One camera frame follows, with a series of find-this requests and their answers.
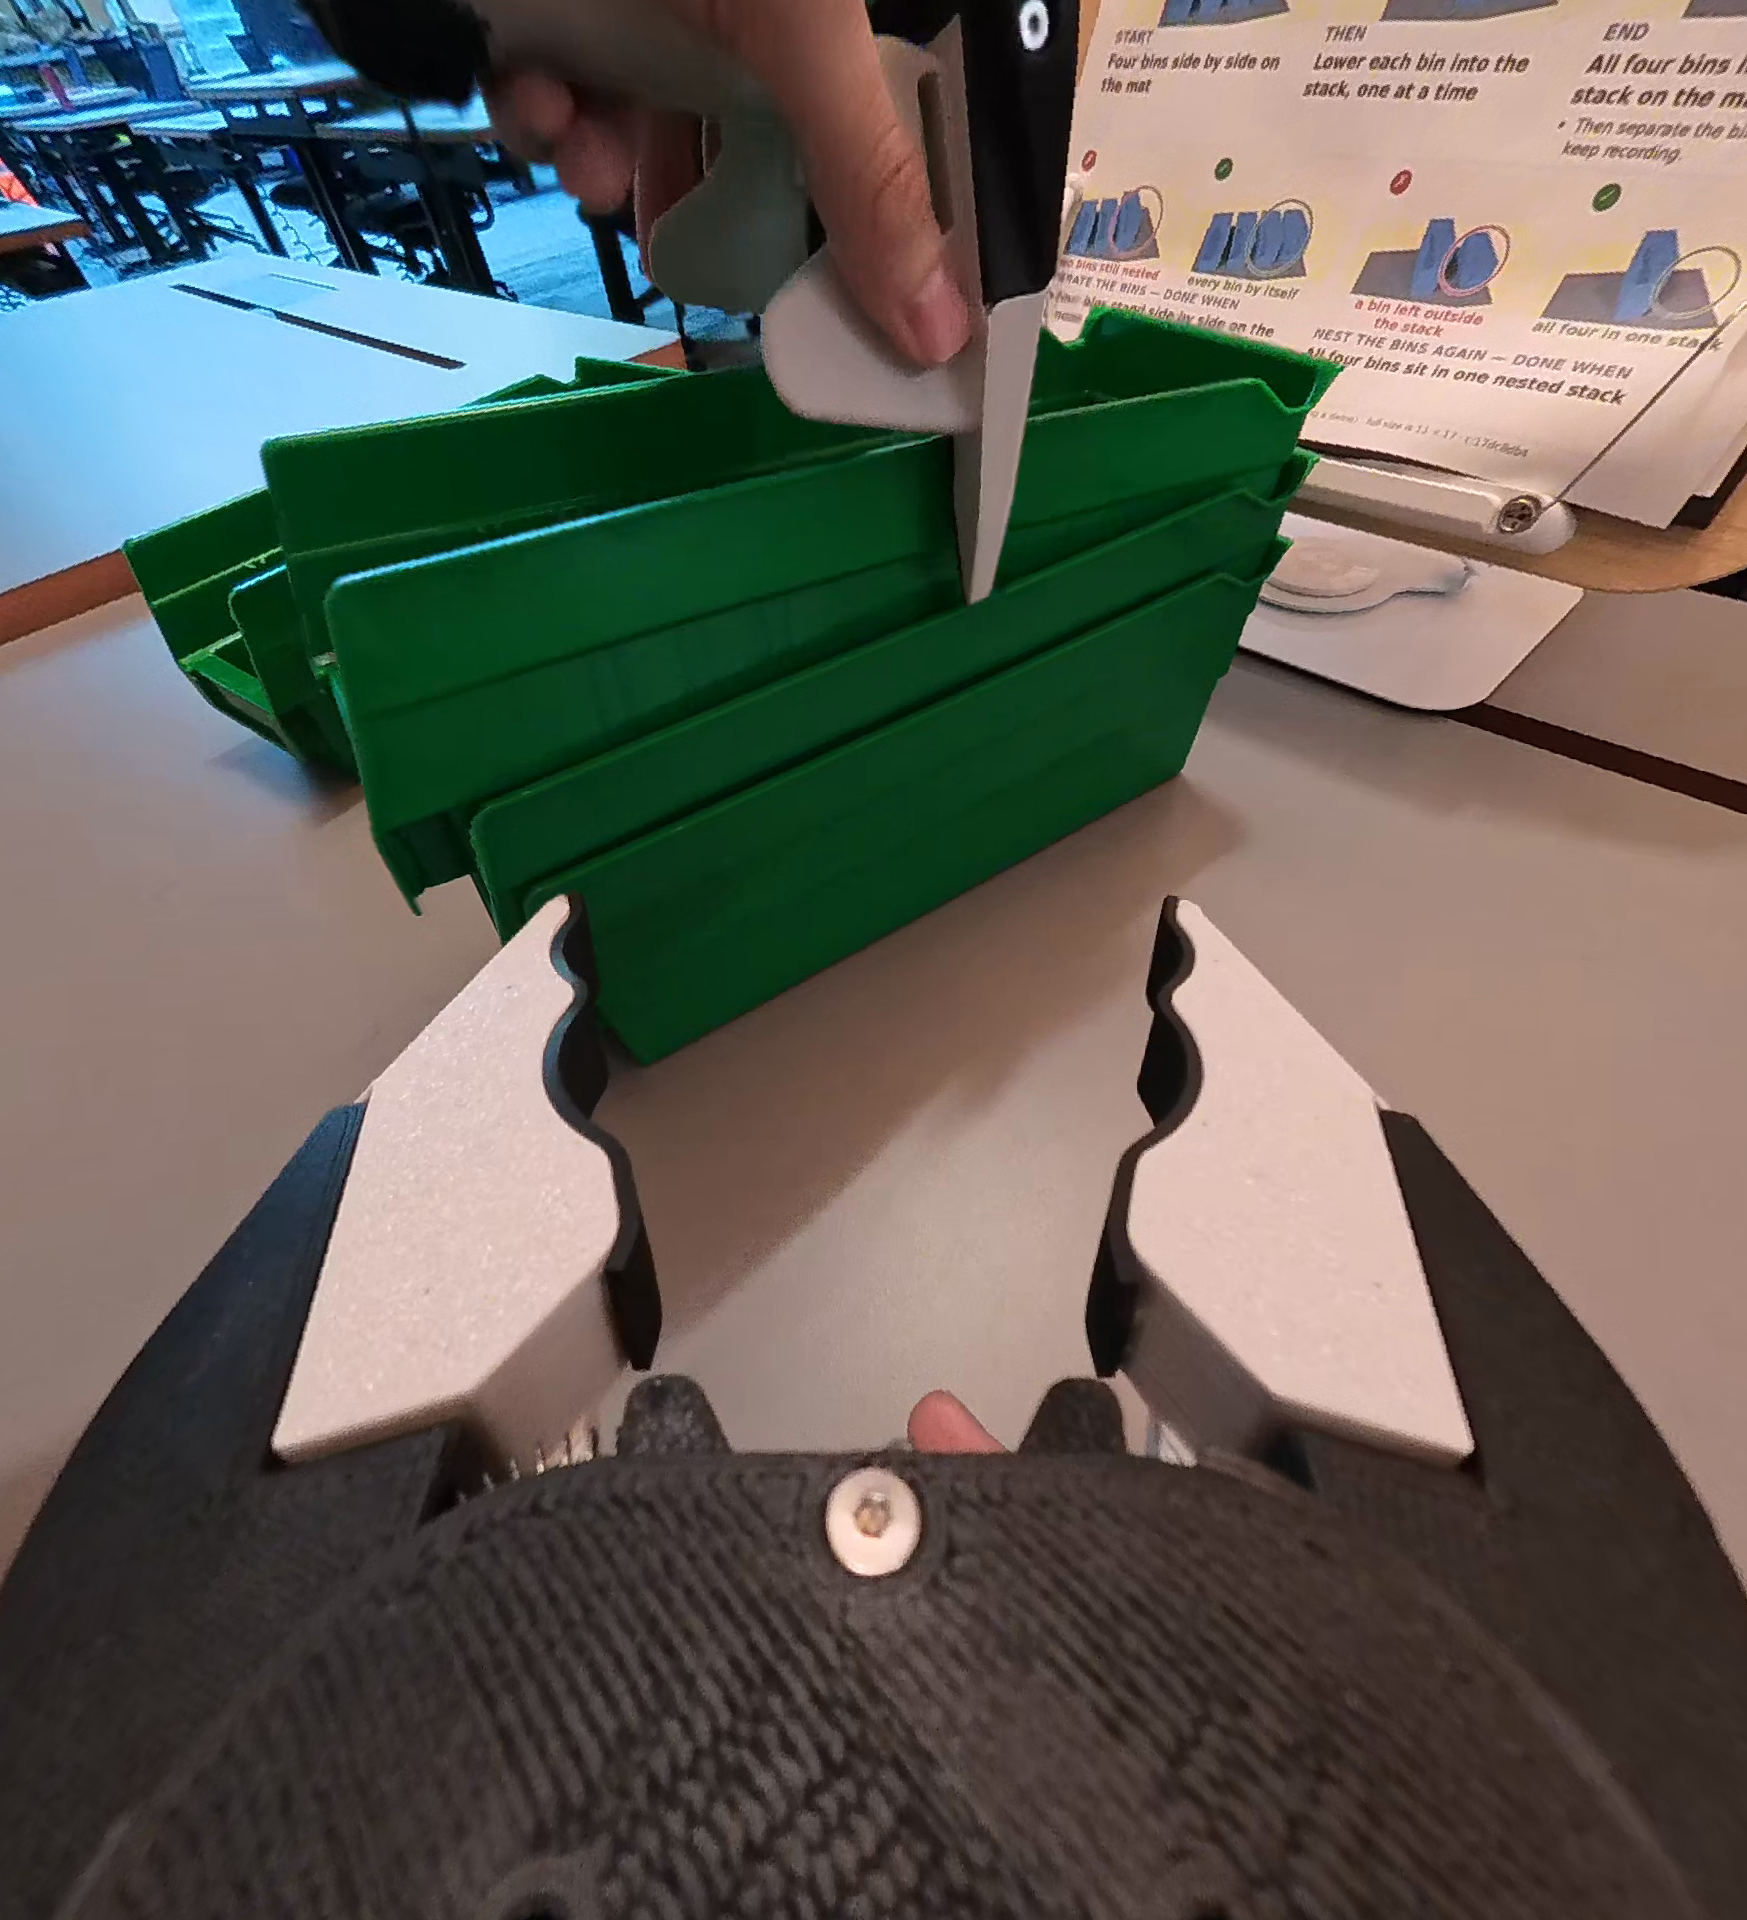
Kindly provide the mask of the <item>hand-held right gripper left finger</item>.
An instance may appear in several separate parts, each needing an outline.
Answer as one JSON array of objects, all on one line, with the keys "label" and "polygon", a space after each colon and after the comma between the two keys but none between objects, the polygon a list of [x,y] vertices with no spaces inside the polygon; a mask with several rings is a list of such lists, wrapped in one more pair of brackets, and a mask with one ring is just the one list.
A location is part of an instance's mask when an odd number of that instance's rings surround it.
[{"label": "hand-held right gripper left finger", "polygon": [[368,1087],[271,1449],[456,1427],[487,1469],[600,1452],[661,1330],[581,900],[555,895]]}]

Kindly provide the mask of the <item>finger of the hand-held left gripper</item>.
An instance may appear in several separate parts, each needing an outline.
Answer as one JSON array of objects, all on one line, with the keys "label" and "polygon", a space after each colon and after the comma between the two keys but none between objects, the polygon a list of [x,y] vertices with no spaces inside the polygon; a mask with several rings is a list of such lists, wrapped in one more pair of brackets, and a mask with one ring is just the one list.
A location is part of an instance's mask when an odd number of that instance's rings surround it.
[{"label": "finger of the hand-held left gripper", "polygon": [[961,595],[983,602],[997,578],[1044,333],[1047,292],[983,308],[954,360],[961,415],[951,432],[951,503]]},{"label": "finger of the hand-held left gripper", "polygon": [[765,373],[785,407],[818,423],[901,434],[967,434],[980,425],[986,315],[950,360],[916,366],[896,354],[814,251],[762,314]]}]

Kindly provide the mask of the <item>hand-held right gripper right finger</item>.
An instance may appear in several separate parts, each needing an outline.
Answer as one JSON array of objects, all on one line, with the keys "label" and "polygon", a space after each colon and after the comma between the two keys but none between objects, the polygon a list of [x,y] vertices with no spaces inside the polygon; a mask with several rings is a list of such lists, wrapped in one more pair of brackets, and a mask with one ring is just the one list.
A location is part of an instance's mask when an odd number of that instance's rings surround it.
[{"label": "hand-held right gripper right finger", "polygon": [[1192,900],[1164,902],[1122,1152],[1086,1299],[1096,1374],[1154,1452],[1352,1440],[1447,1472],[1472,1452],[1388,1148],[1388,1108]]}]

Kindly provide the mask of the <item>person's left hand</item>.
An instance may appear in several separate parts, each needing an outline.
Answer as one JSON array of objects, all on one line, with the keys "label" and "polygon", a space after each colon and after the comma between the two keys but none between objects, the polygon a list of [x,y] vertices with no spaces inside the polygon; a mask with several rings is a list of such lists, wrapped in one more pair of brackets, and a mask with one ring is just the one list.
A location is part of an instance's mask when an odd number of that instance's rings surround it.
[{"label": "person's left hand", "polygon": [[[969,306],[933,218],[926,156],[888,96],[865,6],[669,2],[667,11],[739,61],[780,111],[862,314],[911,364],[954,359],[969,338]],[[501,140],[549,164],[580,205],[632,207],[643,255],[713,151],[698,118],[584,86],[554,66],[498,65],[482,99]]]}]

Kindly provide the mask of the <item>instruction poster sheet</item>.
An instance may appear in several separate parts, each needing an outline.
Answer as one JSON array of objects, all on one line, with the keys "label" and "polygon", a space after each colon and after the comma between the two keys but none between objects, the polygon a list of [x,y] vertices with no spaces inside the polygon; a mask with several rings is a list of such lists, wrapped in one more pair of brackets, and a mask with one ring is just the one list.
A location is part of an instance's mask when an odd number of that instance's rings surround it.
[{"label": "instruction poster sheet", "polygon": [[1052,322],[1339,366],[1313,445],[1701,524],[1747,451],[1747,2],[1096,4]]}]

